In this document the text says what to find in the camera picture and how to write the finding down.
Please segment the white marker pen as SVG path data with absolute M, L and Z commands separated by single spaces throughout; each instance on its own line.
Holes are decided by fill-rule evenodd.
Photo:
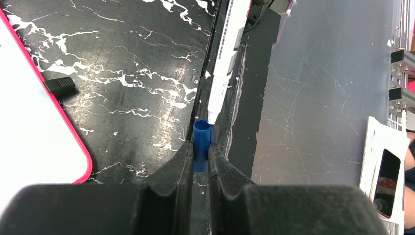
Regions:
M 216 123 L 222 110 L 251 4 L 250 0 L 231 0 L 228 4 L 208 101 L 207 122 L 210 125 Z

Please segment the blue marker cap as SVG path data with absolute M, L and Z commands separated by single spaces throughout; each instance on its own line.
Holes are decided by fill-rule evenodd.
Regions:
M 208 149 L 213 142 L 213 129 L 207 120 L 198 120 L 193 125 L 193 169 L 205 172 L 208 168 Z

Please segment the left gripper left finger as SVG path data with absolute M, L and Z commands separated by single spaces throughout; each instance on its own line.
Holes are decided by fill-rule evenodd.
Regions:
M 187 235 L 193 145 L 138 183 L 33 185 L 0 219 L 3 235 Z

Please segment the pink framed whiteboard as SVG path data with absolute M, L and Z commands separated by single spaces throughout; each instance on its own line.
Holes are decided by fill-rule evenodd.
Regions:
M 9 19 L 0 16 L 0 209 L 24 187 L 81 184 L 92 158 L 45 86 Z

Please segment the aluminium frame rail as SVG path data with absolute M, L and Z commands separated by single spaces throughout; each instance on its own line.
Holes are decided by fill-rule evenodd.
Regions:
M 392 37 L 388 40 L 392 49 L 388 126 L 404 131 L 408 128 L 407 113 L 415 112 L 415 90 L 409 85 L 409 79 L 415 77 L 415 55 L 410 52 L 410 30 L 414 24 L 409 0 L 393 1 L 392 25 Z

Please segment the person in background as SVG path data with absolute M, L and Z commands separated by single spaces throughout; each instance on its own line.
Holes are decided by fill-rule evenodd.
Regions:
M 404 234 L 415 234 L 415 132 L 406 130 L 410 140 L 405 157 Z

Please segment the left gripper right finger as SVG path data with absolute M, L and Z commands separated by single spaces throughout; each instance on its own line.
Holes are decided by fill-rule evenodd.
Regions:
M 384 235 L 363 192 L 350 186 L 258 185 L 229 163 L 217 145 L 208 151 L 214 235 Z

